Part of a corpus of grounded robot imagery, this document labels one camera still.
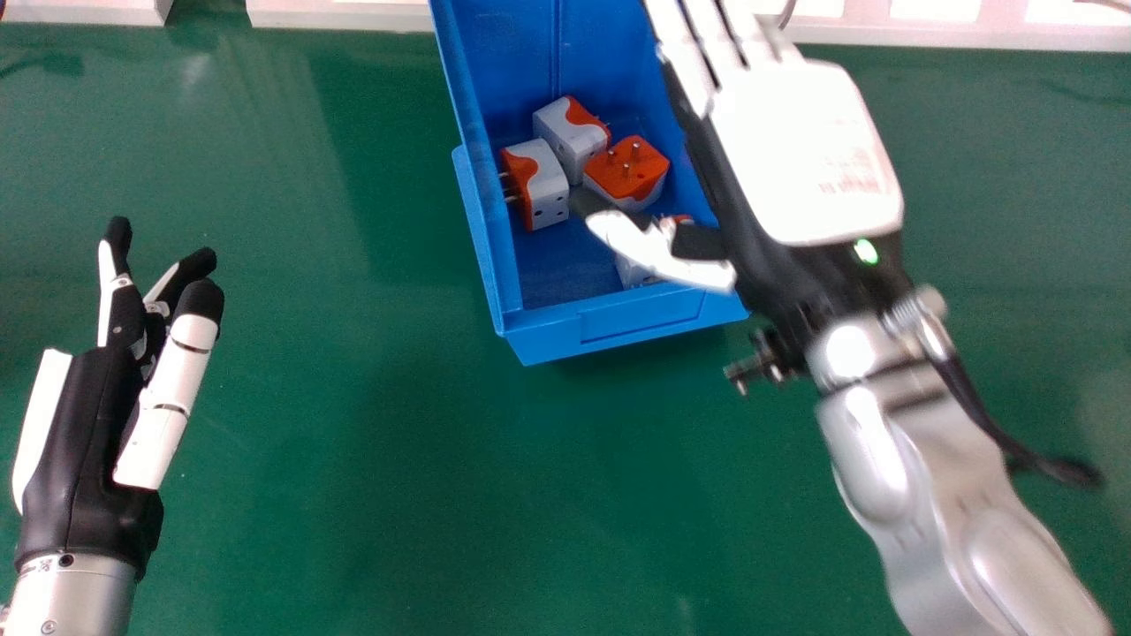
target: blue plastic bin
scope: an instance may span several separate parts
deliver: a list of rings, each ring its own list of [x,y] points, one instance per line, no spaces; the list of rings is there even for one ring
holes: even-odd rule
[[[498,152],[533,137],[530,114],[564,94],[672,160],[649,212],[717,225],[683,151],[637,0],[432,0],[464,144],[456,177],[495,332],[523,364],[742,320],[735,295],[659,283],[623,290],[612,252],[577,217],[527,233],[503,203]]]

